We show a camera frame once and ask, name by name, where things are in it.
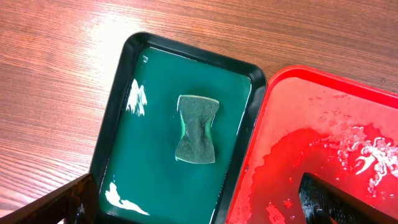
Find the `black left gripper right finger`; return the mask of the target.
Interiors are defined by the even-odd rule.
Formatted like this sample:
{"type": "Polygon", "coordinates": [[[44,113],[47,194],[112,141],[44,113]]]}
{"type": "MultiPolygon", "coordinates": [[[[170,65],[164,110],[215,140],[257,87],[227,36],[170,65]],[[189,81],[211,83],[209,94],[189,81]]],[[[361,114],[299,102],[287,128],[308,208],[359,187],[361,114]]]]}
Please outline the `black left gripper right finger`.
{"type": "Polygon", "coordinates": [[[298,196],[308,224],[397,223],[396,218],[308,172],[302,176],[298,196]]]}

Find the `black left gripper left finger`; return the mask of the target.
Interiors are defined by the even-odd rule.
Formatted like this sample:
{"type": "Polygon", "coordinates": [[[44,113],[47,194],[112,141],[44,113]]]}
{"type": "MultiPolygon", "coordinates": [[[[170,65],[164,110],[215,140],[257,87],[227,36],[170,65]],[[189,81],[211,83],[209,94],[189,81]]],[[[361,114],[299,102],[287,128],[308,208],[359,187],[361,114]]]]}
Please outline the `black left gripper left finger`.
{"type": "Polygon", "coordinates": [[[99,209],[92,174],[85,174],[4,216],[1,223],[93,223],[99,209]]]}

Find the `green yellow sponge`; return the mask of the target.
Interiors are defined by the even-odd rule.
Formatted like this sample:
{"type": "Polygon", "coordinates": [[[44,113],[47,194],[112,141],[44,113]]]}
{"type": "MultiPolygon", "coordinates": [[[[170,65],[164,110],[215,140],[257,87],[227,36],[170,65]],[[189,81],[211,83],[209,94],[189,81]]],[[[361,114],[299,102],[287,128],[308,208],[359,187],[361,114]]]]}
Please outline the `green yellow sponge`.
{"type": "Polygon", "coordinates": [[[175,158],[191,164],[215,162],[215,148],[211,125],[220,103],[212,98],[181,95],[177,111],[180,113],[182,136],[175,150],[175,158]]]}

